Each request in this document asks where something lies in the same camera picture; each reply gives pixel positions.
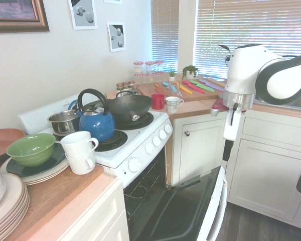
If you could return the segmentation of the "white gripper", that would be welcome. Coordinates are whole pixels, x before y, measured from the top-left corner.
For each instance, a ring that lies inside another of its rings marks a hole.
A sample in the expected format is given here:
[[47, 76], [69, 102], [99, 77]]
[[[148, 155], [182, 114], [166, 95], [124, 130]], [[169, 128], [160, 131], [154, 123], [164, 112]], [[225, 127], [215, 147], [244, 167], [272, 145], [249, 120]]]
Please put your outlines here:
[[228, 161], [230, 158], [231, 149], [233, 147], [233, 141], [236, 140], [240, 119], [241, 119], [240, 109], [236, 111], [230, 109], [228, 111], [224, 133], [223, 133], [223, 138], [226, 139], [224, 145], [223, 157], [222, 157], [223, 161]]

